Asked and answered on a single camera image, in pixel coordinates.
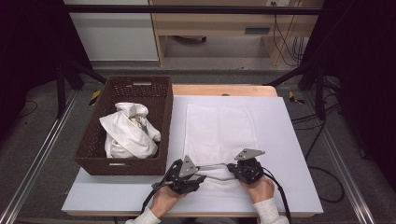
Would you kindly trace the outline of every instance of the white table surface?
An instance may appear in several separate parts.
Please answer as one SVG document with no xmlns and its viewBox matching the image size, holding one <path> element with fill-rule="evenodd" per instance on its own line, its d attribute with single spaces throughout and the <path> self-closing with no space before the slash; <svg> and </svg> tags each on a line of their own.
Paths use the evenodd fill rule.
<svg viewBox="0 0 396 224">
<path fill-rule="evenodd" d="M 283 187 L 291 215 L 310 217 L 323 213 L 283 98 L 175 95 L 167 166 L 182 157 L 188 104 L 248 107 L 256 125 L 258 149 L 265 151 L 257 159 Z M 81 168 L 62 210 L 73 216 L 137 215 L 151 192 L 151 184 L 161 179 L 162 176 L 89 175 Z M 279 212 L 284 212 L 277 190 L 275 199 Z M 194 193 L 187 195 L 168 213 L 168 216 L 179 217 L 254 215 L 255 210 L 249 198 L 206 197 Z"/>
</svg>

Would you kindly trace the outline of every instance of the desk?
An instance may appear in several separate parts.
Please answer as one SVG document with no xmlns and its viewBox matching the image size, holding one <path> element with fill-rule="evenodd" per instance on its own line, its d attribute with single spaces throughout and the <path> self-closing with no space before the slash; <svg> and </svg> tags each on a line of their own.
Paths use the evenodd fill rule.
<svg viewBox="0 0 396 224">
<path fill-rule="evenodd" d="M 206 96 L 194 96 L 198 90 Z M 258 160 L 265 164 L 285 190 L 293 217 L 311 217 L 322 213 L 312 178 L 292 129 L 283 99 L 273 87 L 174 85 L 174 109 L 170 128 L 168 166 L 180 159 L 184 144 L 187 104 L 251 105 L 258 124 L 259 146 L 268 156 Z M 213 96 L 228 93 L 234 96 Z M 72 216 L 135 216 L 151 191 L 151 184 L 161 176 L 91 176 L 80 169 L 64 203 L 63 211 Z M 280 194 L 276 206 L 284 212 Z M 191 193 L 167 214 L 169 217 L 255 217 L 249 198 L 215 198 Z"/>
<path fill-rule="evenodd" d="M 242 6 L 269 7 L 269 0 L 149 0 L 152 6 Z M 324 0 L 275 1 L 279 7 L 322 7 Z M 160 64 L 163 65 L 166 40 L 169 35 L 260 35 L 272 65 L 279 64 L 285 55 L 291 36 L 309 37 L 318 16 L 278 15 L 275 29 L 274 15 L 220 14 L 151 14 Z"/>
</svg>

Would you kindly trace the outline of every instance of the hand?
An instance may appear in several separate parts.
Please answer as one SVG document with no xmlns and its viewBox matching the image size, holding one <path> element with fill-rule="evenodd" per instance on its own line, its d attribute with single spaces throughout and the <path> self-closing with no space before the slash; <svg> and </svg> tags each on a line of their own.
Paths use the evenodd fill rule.
<svg viewBox="0 0 396 224">
<path fill-rule="evenodd" d="M 186 194 L 172 191 L 168 186 L 162 187 L 154 194 L 150 210 L 155 217 L 160 218 L 185 196 Z"/>
<path fill-rule="evenodd" d="M 250 194 L 250 198 L 254 203 L 274 198 L 274 183 L 264 175 L 254 184 L 248 185 L 241 182 L 241 185 Z"/>
</svg>

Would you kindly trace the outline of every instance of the white sleeve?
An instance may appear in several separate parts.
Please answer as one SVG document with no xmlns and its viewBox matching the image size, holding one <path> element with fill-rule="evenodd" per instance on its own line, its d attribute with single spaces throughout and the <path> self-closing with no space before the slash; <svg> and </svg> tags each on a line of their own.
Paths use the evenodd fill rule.
<svg viewBox="0 0 396 224">
<path fill-rule="evenodd" d="M 142 213 L 139 217 L 135 220 L 129 219 L 125 222 L 125 224 L 158 224 L 161 221 L 154 216 L 151 210 L 146 207 L 145 212 Z"/>
<path fill-rule="evenodd" d="M 253 206 L 259 214 L 261 224 L 289 224 L 286 217 L 279 215 L 274 198 L 254 203 Z"/>
</svg>

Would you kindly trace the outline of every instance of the white towel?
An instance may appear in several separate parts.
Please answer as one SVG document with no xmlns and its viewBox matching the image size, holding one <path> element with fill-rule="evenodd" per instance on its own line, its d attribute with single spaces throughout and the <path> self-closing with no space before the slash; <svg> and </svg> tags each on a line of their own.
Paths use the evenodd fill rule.
<svg viewBox="0 0 396 224">
<path fill-rule="evenodd" d="M 236 163 L 244 148 L 259 148 L 252 113 L 247 107 L 188 105 L 184 155 L 197 166 Z M 233 178 L 225 166 L 199 174 Z M 212 197 L 248 197 L 238 180 L 207 178 L 196 193 Z"/>
<path fill-rule="evenodd" d="M 99 118 L 107 132 L 105 151 L 108 158 L 145 159 L 157 152 L 154 141 L 161 134 L 146 119 L 149 110 L 141 104 L 117 103 L 117 112 Z"/>
</svg>

